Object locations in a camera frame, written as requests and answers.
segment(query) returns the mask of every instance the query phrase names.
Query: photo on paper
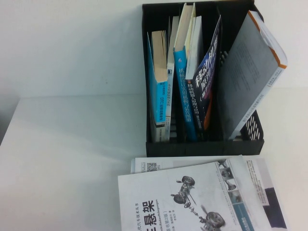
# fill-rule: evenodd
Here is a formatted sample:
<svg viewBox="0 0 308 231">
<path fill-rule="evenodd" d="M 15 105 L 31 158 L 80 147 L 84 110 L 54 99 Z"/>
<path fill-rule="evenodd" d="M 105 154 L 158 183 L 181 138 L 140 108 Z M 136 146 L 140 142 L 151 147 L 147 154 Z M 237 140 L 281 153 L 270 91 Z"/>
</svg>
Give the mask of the photo on paper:
<svg viewBox="0 0 308 231">
<path fill-rule="evenodd" d="M 243 199 L 241 197 L 240 191 L 239 190 L 235 190 L 232 192 L 228 192 L 229 193 L 229 197 L 231 199 L 231 203 L 232 204 L 237 204 L 237 203 L 242 203 Z"/>
<path fill-rule="evenodd" d="M 221 173 L 221 176 L 222 176 L 223 180 L 233 179 L 233 174 L 232 174 L 231 169 L 229 167 L 221 168 L 220 169 L 220 173 Z"/>
<path fill-rule="evenodd" d="M 198 205 L 192 197 L 191 190 L 194 189 L 196 183 L 194 179 L 183 176 L 182 180 L 177 180 L 176 182 L 182 185 L 177 194 L 171 194 L 174 202 L 184 205 L 183 210 L 190 211 L 191 217 L 196 216 L 195 220 L 201 223 L 200 228 L 202 231 L 220 231 L 220 228 L 226 224 L 224 218 L 216 211 L 207 211 L 204 205 Z"/>
<path fill-rule="evenodd" d="M 227 165 L 227 160 L 224 159 L 224 160 L 218 160 L 217 161 L 218 163 L 218 167 L 219 168 L 228 168 L 229 166 Z"/>
<path fill-rule="evenodd" d="M 225 180 L 225 184 L 229 192 L 237 189 L 235 179 Z"/>
</svg>

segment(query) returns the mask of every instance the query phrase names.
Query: stack of papers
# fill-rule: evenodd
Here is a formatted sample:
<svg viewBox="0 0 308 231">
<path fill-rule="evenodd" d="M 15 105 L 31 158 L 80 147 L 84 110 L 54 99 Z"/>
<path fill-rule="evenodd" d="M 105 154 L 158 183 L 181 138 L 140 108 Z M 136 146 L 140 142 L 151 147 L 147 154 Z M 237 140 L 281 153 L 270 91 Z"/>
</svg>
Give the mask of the stack of papers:
<svg viewBox="0 0 308 231">
<path fill-rule="evenodd" d="M 119 176 L 122 230 L 286 231 L 264 158 L 136 158 Z"/>
</svg>

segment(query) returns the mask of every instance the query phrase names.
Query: blue book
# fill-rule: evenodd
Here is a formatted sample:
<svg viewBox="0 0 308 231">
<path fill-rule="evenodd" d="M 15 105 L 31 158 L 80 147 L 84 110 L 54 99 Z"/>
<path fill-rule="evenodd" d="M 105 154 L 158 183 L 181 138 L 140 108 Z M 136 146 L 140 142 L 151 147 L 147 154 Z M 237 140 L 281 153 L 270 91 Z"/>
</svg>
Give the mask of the blue book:
<svg viewBox="0 0 308 231">
<path fill-rule="evenodd" d="M 192 106 L 188 92 L 187 82 L 185 80 L 185 75 L 187 57 L 189 53 L 188 49 L 192 33 L 193 18 L 195 16 L 195 4 L 187 5 L 185 3 L 180 17 L 175 46 L 173 48 L 175 69 L 177 73 L 180 97 L 185 119 L 185 127 L 187 131 L 187 137 L 190 141 L 197 141 L 197 134 L 194 127 Z"/>
<path fill-rule="evenodd" d="M 154 142 L 162 142 L 165 141 L 168 80 L 166 32 L 152 32 L 151 41 L 148 34 L 151 134 Z"/>
</svg>

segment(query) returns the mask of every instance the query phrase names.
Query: white surface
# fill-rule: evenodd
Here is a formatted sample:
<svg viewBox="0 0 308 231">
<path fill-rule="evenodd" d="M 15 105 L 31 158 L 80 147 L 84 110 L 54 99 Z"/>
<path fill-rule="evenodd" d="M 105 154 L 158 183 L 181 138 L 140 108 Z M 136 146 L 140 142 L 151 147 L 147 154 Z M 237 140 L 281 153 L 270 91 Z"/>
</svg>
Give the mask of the white surface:
<svg viewBox="0 0 308 231">
<path fill-rule="evenodd" d="M 23 99 L 0 147 L 1 231 L 120 231 L 145 95 Z"/>
<path fill-rule="evenodd" d="M 306 230 L 308 88 L 273 89 L 257 109 L 268 161 L 289 227 Z"/>
<path fill-rule="evenodd" d="M 308 204 L 308 89 L 273 89 L 258 108 L 291 230 Z M 120 231 L 117 176 L 145 157 L 144 95 L 23 99 L 0 146 L 6 231 Z"/>
<path fill-rule="evenodd" d="M 141 5 L 177 1 L 0 0 L 0 92 L 21 98 L 145 93 Z M 308 2 L 256 5 L 289 61 L 275 87 L 308 87 Z M 15 106 L 0 101 L 0 108 Z M 13 111 L 0 111 L 0 140 Z"/>
</svg>

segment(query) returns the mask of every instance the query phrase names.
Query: magazine rack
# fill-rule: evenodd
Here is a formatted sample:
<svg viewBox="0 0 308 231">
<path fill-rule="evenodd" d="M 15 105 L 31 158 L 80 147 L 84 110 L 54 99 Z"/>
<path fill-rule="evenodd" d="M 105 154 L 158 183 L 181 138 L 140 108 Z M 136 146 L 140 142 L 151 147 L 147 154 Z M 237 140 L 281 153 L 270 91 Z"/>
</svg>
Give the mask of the magazine rack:
<svg viewBox="0 0 308 231">
<path fill-rule="evenodd" d="M 221 15 L 222 23 L 219 33 L 218 59 L 216 61 L 215 76 L 213 82 L 213 105 L 211 122 L 204 141 L 188 142 L 186 139 L 184 117 L 182 112 L 179 86 L 176 75 L 173 78 L 172 93 L 172 119 L 176 122 L 176 138 L 170 138 L 169 142 L 155 143 L 152 141 L 149 115 L 149 81 L 147 69 L 147 32 L 166 30 L 170 16 L 178 16 L 184 3 L 161 3 L 144 4 L 142 6 L 142 40 L 145 79 L 147 86 L 147 136 L 146 152 L 148 157 L 168 156 L 201 156 L 201 155 L 256 155 L 260 154 L 263 140 L 263 130 L 255 111 L 246 125 L 241 130 L 241 139 L 238 141 L 224 141 L 222 138 L 221 125 L 219 121 L 216 89 L 219 67 L 223 63 L 223 55 L 226 54 L 236 38 L 248 10 L 258 11 L 253 0 L 226 0 L 196 2 L 196 14 L 202 16 L 202 30 L 204 47 L 213 35 L 218 15 Z"/>
</svg>

